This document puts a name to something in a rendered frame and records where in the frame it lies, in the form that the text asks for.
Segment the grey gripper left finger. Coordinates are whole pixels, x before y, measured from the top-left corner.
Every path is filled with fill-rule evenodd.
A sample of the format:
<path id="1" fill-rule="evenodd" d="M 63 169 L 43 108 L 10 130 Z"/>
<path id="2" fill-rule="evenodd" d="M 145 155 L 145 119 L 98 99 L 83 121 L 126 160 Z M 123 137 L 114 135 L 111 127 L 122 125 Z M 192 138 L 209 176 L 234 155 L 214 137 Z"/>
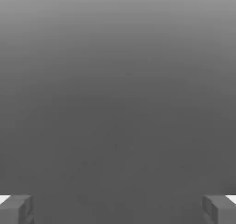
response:
<path id="1" fill-rule="evenodd" d="M 0 224 L 35 224 L 34 196 L 0 195 Z"/>

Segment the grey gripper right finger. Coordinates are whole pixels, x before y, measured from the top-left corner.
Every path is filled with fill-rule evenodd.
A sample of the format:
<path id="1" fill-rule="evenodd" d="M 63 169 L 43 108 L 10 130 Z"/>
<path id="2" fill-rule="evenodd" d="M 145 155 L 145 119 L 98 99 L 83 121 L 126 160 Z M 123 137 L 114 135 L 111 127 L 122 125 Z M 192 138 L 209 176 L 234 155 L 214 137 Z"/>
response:
<path id="1" fill-rule="evenodd" d="M 206 224 L 236 224 L 236 195 L 204 195 L 201 205 Z"/>

